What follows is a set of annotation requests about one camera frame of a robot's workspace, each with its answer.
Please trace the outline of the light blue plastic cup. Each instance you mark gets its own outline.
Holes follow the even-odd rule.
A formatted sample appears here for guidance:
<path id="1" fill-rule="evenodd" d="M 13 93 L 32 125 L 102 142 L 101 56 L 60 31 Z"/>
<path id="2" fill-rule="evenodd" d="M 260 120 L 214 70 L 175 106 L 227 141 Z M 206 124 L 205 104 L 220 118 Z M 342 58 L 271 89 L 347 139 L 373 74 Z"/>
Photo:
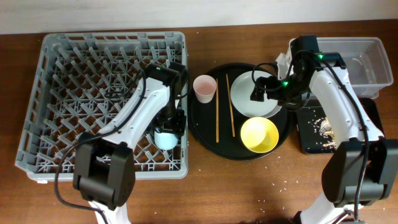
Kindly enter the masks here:
<path id="1" fill-rule="evenodd" d="M 172 133 L 154 133 L 155 145 L 161 150 L 171 150 L 178 144 L 178 137 Z"/>

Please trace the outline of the pink plastic cup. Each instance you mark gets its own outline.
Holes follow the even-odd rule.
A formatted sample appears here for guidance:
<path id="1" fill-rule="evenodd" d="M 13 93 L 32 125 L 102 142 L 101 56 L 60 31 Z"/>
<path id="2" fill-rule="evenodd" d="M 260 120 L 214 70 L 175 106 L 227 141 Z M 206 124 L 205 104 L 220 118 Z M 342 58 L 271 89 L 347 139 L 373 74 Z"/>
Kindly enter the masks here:
<path id="1" fill-rule="evenodd" d="M 193 89 L 200 103 L 209 103 L 216 92 L 216 80 L 209 75 L 200 75 L 193 82 Z"/>

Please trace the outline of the yellow bowl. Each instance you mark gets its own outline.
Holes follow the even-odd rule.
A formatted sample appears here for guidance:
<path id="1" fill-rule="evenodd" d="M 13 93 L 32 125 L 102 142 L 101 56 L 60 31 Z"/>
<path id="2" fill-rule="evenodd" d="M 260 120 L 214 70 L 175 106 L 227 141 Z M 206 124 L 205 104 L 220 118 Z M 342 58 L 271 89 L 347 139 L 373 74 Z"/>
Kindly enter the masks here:
<path id="1" fill-rule="evenodd" d="M 277 126 L 269 119 L 253 117 L 243 123 L 240 137 L 244 146 L 251 152 L 268 153 L 279 142 Z"/>

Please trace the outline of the food scraps pile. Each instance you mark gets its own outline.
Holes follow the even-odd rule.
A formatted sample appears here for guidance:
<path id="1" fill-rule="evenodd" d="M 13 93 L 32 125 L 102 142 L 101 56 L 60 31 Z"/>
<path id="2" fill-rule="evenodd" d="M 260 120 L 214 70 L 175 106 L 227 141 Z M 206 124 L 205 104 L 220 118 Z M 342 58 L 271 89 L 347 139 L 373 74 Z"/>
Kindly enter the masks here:
<path id="1" fill-rule="evenodd" d="M 335 135 L 328 118 L 320 107 L 312 109 L 310 121 L 307 124 L 311 127 L 312 135 L 310 139 L 314 143 L 310 149 L 317 153 L 334 152 L 336 150 Z"/>

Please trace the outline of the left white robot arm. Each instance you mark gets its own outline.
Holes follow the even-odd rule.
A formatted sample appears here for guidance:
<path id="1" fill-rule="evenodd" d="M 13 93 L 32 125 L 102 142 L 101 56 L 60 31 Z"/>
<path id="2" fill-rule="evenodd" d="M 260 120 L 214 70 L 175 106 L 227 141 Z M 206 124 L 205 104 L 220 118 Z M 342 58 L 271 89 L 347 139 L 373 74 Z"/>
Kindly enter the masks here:
<path id="1" fill-rule="evenodd" d="M 161 150 L 173 149 L 184 135 L 187 117 L 177 105 L 188 78 L 181 63 L 149 64 L 122 110 L 97 134 L 79 137 L 73 187 L 98 223 L 129 223 L 126 202 L 136 180 L 133 150 L 142 135 L 150 132 Z"/>

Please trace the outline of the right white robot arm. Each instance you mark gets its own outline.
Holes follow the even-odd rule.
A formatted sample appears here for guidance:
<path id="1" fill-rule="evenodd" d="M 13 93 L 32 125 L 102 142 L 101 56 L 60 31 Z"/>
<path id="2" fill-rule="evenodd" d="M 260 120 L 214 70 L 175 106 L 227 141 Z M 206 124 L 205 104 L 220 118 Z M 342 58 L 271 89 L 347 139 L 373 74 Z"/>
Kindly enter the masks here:
<path id="1" fill-rule="evenodd" d="M 322 193 L 297 212 L 295 223 L 341 223 L 359 210 L 388 198 L 397 175 L 397 141 L 371 121 L 351 86 L 338 52 L 323 52 L 315 35 L 301 35 L 272 64 L 276 74 L 253 78 L 253 101 L 276 100 L 289 110 L 315 95 L 335 136 L 336 151 L 322 172 Z"/>

